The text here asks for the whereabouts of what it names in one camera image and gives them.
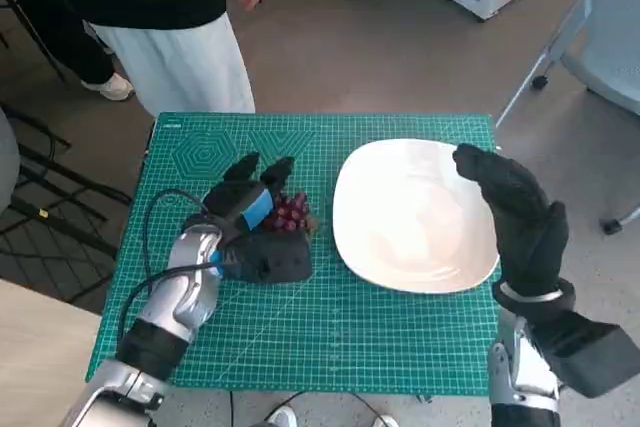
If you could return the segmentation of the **black left hand blue tape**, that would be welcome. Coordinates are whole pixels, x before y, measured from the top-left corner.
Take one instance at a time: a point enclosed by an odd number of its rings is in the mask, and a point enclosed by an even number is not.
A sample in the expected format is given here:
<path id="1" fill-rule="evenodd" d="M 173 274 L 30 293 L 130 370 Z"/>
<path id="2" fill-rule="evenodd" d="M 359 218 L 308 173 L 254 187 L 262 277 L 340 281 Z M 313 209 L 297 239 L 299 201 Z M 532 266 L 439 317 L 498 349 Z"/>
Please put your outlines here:
<path id="1" fill-rule="evenodd" d="M 240 158 L 204 197 L 206 216 L 220 229 L 222 245 L 247 235 L 267 218 L 295 162 L 291 156 L 282 157 L 255 178 L 259 160 L 258 152 Z"/>

